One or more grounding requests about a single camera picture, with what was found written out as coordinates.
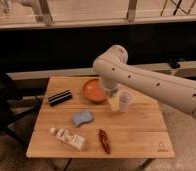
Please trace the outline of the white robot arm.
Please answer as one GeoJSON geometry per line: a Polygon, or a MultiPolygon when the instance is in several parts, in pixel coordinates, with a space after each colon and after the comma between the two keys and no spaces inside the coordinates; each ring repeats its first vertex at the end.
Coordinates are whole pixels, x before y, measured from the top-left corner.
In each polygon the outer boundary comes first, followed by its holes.
{"type": "Polygon", "coordinates": [[[196,81],[127,64],[128,53],[113,45],[93,62],[101,88],[114,95],[123,84],[196,118],[196,81]]]}

